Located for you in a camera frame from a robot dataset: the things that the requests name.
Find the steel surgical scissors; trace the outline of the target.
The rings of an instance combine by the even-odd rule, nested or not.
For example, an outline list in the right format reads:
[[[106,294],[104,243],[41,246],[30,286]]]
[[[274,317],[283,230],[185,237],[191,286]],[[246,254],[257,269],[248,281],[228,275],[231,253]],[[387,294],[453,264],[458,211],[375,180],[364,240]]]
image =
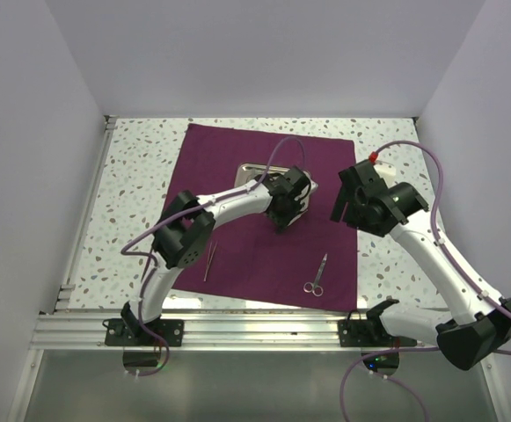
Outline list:
[[[321,281],[321,278],[322,278],[322,275],[323,275],[323,272],[325,269],[327,259],[328,259],[328,254],[326,253],[321,259],[321,262],[318,267],[317,273],[314,277],[314,280],[312,282],[308,281],[308,282],[304,283],[303,291],[305,293],[312,294],[315,297],[320,297],[323,295],[324,290],[323,290],[322,286],[320,285],[320,281]]]

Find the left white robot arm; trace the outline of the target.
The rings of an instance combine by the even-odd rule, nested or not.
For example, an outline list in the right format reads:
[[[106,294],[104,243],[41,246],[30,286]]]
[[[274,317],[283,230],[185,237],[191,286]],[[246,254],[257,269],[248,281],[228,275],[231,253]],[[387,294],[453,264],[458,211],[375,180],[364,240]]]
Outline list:
[[[219,193],[193,195],[185,190],[166,206],[159,221],[121,250],[138,256],[133,248],[152,236],[144,252],[147,274],[135,296],[121,312],[125,333],[137,345],[147,345],[157,333],[154,320],[180,274],[193,266],[207,249],[215,229],[249,215],[263,214],[279,231],[298,220],[309,206],[318,183],[293,166],[284,173],[263,171],[246,183]]]

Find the purple surgical cloth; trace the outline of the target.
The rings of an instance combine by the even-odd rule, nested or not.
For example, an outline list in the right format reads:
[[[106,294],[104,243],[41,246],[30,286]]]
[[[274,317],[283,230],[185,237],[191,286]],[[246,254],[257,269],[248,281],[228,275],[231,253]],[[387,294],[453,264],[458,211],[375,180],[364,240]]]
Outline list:
[[[330,220],[340,181],[339,172],[355,164],[354,143],[298,135],[189,124],[166,199],[181,191],[219,193],[234,186],[240,164],[300,165],[318,183],[309,210],[284,232],[263,214],[224,224],[213,233],[217,242],[208,281],[207,259],[184,270],[174,287],[199,294],[348,312],[357,304],[357,233]],[[320,281],[320,297],[303,291],[321,259],[328,259]]]

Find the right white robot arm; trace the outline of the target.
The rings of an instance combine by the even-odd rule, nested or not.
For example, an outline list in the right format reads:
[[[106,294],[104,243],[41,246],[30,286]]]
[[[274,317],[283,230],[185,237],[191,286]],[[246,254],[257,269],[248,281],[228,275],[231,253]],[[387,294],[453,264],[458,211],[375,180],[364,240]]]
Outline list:
[[[331,219],[375,236],[390,236],[420,266],[446,310],[408,307],[386,299],[341,330],[358,346],[409,338],[437,346],[468,370],[511,339],[511,297],[487,283],[436,227],[426,200],[406,182],[388,186],[366,159],[339,173]]]

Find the steel surgical forceps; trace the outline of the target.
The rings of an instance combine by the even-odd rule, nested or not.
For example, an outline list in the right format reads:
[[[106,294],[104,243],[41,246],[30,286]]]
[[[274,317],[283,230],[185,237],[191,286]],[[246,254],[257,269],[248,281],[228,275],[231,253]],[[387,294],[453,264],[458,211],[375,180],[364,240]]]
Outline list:
[[[209,271],[210,271],[210,268],[211,268],[211,265],[212,265],[212,262],[213,262],[213,259],[215,256],[216,248],[217,248],[217,242],[211,242],[208,247],[207,264],[206,264],[205,273],[203,276],[204,282],[208,281],[208,275],[209,275]]]

